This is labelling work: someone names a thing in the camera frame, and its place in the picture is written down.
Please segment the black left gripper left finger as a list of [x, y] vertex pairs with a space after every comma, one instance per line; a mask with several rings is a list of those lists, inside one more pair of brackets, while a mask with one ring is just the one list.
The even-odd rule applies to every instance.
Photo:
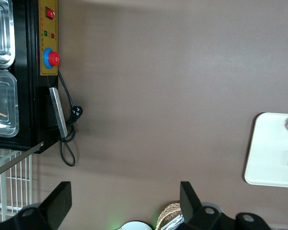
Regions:
[[41, 204], [23, 208], [0, 230], [57, 230], [72, 207], [70, 182], [61, 182]]

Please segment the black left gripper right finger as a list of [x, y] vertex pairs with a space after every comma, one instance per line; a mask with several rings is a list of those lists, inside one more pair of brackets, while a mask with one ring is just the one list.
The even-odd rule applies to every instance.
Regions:
[[218, 205], [202, 203], [187, 181], [180, 183], [180, 208], [184, 217], [181, 230], [235, 229], [235, 220], [227, 217]]

